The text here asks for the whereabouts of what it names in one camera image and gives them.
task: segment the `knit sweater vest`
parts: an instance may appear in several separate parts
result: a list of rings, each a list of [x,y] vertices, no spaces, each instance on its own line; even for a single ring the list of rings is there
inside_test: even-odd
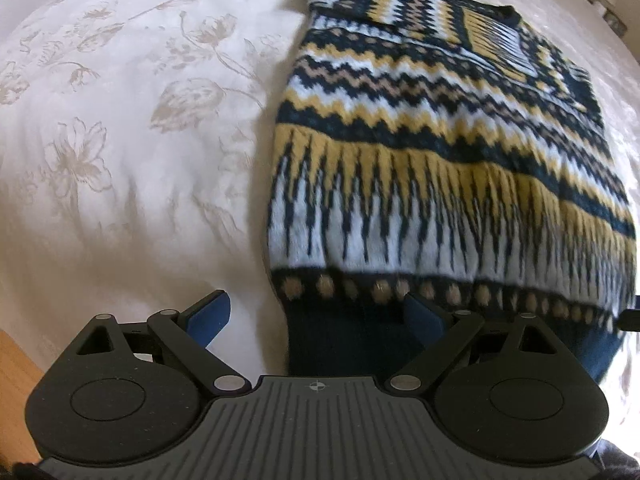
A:
[[[414,291],[538,314],[599,379],[636,241],[588,73],[513,7],[308,4],[268,221],[290,372],[398,370],[421,350],[402,318]]]

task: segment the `silver screw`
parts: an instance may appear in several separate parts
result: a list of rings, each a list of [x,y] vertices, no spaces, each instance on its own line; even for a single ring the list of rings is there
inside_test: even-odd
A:
[[[218,377],[213,385],[223,392],[234,392],[244,386],[244,379],[237,375],[223,375]]]
[[[396,390],[410,392],[412,390],[417,390],[418,388],[420,388],[420,385],[422,383],[420,382],[420,379],[412,375],[396,375],[391,379],[390,384]]]

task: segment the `white floral bedspread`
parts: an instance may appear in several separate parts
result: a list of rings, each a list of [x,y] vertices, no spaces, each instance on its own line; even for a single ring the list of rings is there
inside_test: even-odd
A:
[[[513,4],[590,70],[633,199],[640,68],[581,0]],[[282,373],[262,262],[274,114],[304,0],[54,0],[0,46],[0,326],[47,367],[88,319],[144,320],[214,288],[212,349]],[[640,451],[638,338],[604,384],[607,436]]]

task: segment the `gray plastic base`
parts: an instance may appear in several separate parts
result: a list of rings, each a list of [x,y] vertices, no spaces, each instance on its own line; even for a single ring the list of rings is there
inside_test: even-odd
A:
[[[145,462],[40,467],[60,480],[586,480],[599,471],[587,457],[543,468],[479,458],[420,400],[387,395],[371,378],[282,377],[216,400],[187,439]]]

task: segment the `wooden floor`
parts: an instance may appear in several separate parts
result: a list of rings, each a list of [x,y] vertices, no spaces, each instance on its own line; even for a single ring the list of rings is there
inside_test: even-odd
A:
[[[36,462],[38,452],[24,423],[27,396],[42,371],[0,330],[0,463]]]

